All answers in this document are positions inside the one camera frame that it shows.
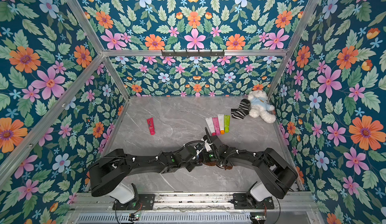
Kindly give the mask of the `pink Curaprox toothpaste tube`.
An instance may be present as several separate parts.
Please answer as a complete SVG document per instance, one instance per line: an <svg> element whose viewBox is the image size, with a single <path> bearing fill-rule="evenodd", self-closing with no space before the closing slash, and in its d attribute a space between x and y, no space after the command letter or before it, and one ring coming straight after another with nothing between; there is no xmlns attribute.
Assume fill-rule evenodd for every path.
<svg viewBox="0 0 386 224"><path fill-rule="evenodd" d="M217 117L212 118L212 122L213 122L213 125L214 125L215 134L216 134L217 136L218 136L218 135L221 135L219 119L218 119Z"/></svg>

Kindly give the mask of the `white tube red cap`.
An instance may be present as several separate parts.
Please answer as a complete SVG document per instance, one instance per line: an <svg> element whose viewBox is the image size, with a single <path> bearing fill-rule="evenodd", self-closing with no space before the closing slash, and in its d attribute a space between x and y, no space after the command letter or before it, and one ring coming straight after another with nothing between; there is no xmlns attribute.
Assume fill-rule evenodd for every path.
<svg viewBox="0 0 386 224"><path fill-rule="evenodd" d="M206 118L206 123L207 123L207 126L209 127L209 131L210 131L211 135L215 136L216 131L215 131L213 119L212 118Z"/></svg>

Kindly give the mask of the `green Curaprox toothpaste tube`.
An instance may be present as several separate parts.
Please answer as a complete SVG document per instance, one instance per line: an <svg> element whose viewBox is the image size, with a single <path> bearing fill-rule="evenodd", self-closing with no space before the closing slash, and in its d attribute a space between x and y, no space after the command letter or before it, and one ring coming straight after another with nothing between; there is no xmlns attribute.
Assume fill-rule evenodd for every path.
<svg viewBox="0 0 386 224"><path fill-rule="evenodd" d="M224 131L225 133L229 133L230 130L230 116L224 115Z"/></svg>

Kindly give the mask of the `red Curaprox toothpaste tube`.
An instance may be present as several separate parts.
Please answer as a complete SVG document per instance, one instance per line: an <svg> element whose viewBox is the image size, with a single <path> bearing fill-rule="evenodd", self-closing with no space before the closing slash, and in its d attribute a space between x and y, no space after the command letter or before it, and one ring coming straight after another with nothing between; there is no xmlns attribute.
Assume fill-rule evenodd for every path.
<svg viewBox="0 0 386 224"><path fill-rule="evenodd" d="M155 135L155 126L154 126L154 119L149 118L147 119L148 129L151 135Z"/></svg>

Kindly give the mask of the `brown cloth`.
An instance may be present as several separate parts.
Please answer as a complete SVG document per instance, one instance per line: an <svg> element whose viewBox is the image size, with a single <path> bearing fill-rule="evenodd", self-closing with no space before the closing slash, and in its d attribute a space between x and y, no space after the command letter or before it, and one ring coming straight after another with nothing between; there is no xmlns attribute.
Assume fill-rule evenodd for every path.
<svg viewBox="0 0 386 224"><path fill-rule="evenodd" d="M204 165L207 165L207 166L217 166L218 168L224 169L224 170L231 170L231 169L233 169L232 166L221 165L221 164L218 164L217 161L205 162Z"/></svg>

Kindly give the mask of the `white tube orange cap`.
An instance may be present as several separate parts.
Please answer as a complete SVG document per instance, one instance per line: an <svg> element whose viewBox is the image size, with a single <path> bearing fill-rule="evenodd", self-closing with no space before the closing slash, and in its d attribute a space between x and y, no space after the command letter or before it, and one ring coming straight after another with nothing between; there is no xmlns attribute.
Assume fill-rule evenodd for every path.
<svg viewBox="0 0 386 224"><path fill-rule="evenodd" d="M218 115L218 122L219 122L219 127L220 127L220 133L221 135L225 134L225 122L224 122L224 114L219 114Z"/></svg>

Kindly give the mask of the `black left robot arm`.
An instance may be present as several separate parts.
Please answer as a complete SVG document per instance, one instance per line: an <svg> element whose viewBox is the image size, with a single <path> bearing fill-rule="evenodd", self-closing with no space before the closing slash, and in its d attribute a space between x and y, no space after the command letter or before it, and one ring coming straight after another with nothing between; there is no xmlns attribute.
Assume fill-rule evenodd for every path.
<svg viewBox="0 0 386 224"><path fill-rule="evenodd" d="M174 152L156 156L135 156L116 149L89 167L91 195L100 197L111 193L124 178L144 173L173 173L182 168L193 170L201 148L184 146Z"/></svg>

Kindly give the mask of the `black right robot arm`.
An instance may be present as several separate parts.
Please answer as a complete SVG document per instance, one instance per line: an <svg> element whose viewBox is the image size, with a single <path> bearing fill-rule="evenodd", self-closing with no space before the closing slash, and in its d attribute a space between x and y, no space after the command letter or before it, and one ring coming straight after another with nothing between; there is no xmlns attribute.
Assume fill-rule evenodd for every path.
<svg viewBox="0 0 386 224"><path fill-rule="evenodd" d="M205 135L202 140L207 148L203 154L204 164L223 169L241 166L256 172L260 181L247 192L255 201L272 196L283 199L298 177L296 170L272 148L252 152L230 147L222 143L218 136Z"/></svg>

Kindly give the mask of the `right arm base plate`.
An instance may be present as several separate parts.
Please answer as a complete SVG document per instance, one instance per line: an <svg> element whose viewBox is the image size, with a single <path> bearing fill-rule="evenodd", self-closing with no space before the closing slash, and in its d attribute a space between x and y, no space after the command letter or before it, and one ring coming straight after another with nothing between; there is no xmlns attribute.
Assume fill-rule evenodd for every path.
<svg viewBox="0 0 386 224"><path fill-rule="evenodd" d="M246 193L234 193L232 199L228 201L233 204L236 210L273 210L274 202L272 197L263 201L255 200L251 195Z"/></svg>

